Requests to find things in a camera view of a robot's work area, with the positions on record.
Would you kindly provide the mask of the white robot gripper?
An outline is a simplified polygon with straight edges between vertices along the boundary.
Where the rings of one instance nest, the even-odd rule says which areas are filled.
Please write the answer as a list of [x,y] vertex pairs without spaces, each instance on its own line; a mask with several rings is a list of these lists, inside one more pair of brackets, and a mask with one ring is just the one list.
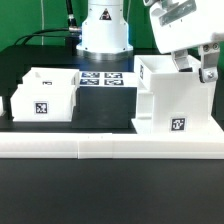
[[216,81],[220,54],[216,42],[224,42],[224,0],[143,0],[143,4],[149,7],[158,50],[172,52],[179,72],[192,72],[186,49],[199,46],[200,81]]

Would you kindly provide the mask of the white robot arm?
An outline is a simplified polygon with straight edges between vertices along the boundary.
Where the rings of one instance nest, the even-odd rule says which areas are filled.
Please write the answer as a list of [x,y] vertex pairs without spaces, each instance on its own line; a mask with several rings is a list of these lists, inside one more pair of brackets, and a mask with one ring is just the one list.
[[[203,83],[218,79],[219,44],[224,42],[224,0],[142,0],[157,48],[169,53],[179,71],[189,68],[189,48],[201,56],[199,77]],[[88,16],[82,23],[79,54],[110,60],[133,50],[129,26],[123,18],[123,0],[88,0]]]

